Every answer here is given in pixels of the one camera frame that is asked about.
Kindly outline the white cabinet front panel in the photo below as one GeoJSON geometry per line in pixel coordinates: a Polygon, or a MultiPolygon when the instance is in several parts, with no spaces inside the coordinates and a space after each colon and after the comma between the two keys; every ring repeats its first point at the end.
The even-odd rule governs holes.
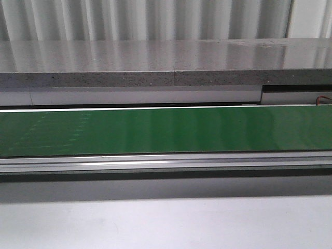
{"type": "Polygon", "coordinates": [[[331,85],[1,88],[1,106],[314,104],[331,85]]]}

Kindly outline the grey stone countertop slab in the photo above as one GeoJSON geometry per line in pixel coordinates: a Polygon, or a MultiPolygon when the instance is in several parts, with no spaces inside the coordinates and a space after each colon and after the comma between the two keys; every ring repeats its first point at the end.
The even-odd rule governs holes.
{"type": "Polygon", "coordinates": [[[330,39],[1,42],[3,88],[330,84],[330,39]]]}

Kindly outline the green conveyor belt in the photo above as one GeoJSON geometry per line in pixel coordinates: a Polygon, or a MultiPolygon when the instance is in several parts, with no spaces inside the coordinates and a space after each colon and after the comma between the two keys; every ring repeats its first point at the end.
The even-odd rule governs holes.
{"type": "Polygon", "coordinates": [[[331,106],[1,113],[1,156],[331,150],[331,106]]]}

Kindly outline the white pleated curtain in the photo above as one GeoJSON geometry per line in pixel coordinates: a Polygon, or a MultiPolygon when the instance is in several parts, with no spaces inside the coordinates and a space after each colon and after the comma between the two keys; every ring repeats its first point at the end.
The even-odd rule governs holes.
{"type": "Polygon", "coordinates": [[[331,1],[1,1],[1,40],[331,38],[331,1]]]}

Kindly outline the aluminium conveyor front rail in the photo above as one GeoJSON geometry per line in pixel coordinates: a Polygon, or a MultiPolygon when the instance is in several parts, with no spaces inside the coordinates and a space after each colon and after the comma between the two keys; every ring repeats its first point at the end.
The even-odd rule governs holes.
{"type": "Polygon", "coordinates": [[[148,154],[2,158],[2,173],[93,170],[238,169],[240,167],[331,167],[331,151],[148,154]]]}

